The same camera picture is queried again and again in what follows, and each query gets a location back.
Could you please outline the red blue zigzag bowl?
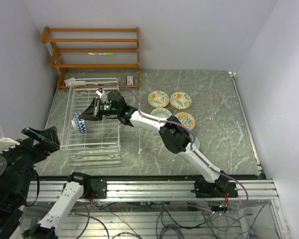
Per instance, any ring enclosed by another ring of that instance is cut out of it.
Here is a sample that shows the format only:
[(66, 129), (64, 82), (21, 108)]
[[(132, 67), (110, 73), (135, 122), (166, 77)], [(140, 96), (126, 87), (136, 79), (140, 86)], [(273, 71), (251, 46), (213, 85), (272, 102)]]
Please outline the red blue zigzag bowl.
[(77, 112), (70, 122), (75, 130), (77, 130), (79, 133), (86, 134), (87, 125), (83, 119), (79, 119), (80, 115), (81, 112)]

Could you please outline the white wire dish rack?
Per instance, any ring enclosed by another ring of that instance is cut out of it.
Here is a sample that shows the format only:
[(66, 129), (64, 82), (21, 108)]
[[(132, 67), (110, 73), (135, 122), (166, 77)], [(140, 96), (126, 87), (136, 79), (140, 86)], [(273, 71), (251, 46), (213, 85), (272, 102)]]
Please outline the white wire dish rack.
[(120, 153), (120, 126), (107, 100), (118, 90), (116, 78), (70, 79), (60, 148), (71, 158), (115, 157)]

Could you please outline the yellow star floral bowl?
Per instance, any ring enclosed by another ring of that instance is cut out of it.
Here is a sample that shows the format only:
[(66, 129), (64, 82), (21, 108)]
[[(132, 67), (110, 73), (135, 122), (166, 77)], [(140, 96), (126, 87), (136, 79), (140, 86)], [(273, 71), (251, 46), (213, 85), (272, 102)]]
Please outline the yellow star floral bowl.
[(164, 108), (169, 104), (169, 95), (164, 91), (153, 91), (148, 96), (148, 102), (154, 108)]

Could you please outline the yellow sun pattern bowl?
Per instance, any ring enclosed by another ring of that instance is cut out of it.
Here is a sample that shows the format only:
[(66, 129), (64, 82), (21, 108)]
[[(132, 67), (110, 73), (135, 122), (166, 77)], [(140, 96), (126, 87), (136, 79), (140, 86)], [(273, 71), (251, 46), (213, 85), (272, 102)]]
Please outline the yellow sun pattern bowl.
[(158, 117), (158, 118), (169, 118), (172, 116), (172, 113), (166, 108), (155, 108), (150, 113), (151, 116)]

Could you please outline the pale green celadon bowl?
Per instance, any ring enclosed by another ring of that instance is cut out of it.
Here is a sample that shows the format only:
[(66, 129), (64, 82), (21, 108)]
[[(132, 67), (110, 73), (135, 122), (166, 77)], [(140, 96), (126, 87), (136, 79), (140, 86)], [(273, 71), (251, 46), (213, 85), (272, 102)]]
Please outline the pale green celadon bowl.
[(195, 137), (193, 145), (194, 145), (197, 149), (200, 149), (200, 141), (199, 141), (199, 139), (198, 139), (197, 137)]

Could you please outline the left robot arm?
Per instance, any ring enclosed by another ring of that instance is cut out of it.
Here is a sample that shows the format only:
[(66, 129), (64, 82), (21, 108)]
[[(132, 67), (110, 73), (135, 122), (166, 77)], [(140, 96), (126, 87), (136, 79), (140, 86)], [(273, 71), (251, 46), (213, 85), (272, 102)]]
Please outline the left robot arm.
[(50, 211), (32, 228), (21, 231), (22, 206), (27, 201), (31, 180), (36, 179), (40, 193), (40, 179), (35, 165), (60, 149), (57, 128), (44, 130), (24, 128), (25, 139), (6, 137), (0, 125), (0, 239), (56, 239), (61, 224), (79, 198), (91, 194), (90, 176), (74, 172), (68, 176), (63, 191)]

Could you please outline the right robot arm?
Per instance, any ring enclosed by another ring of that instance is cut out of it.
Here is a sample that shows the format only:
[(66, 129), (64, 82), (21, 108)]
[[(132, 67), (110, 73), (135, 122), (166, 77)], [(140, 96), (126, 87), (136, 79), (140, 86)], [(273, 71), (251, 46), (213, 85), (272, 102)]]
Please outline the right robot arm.
[(166, 149), (173, 154), (179, 154), (187, 159), (201, 173), (203, 182), (198, 186), (197, 195), (201, 197), (226, 197), (230, 177), (215, 166), (195, 146), (196, 138), (181, 122), (175, 117), (159, 118), (146, 114), (128, 105), (117, 90), (105, 93), (101, 89), (96, 91), (97, 96), (85, 111), (76, 118), (76, 127), (82, 130), (86, 121), (101, 121), (104, 117), (111, 117), (123, 125), (145, 128), (160, 135)]

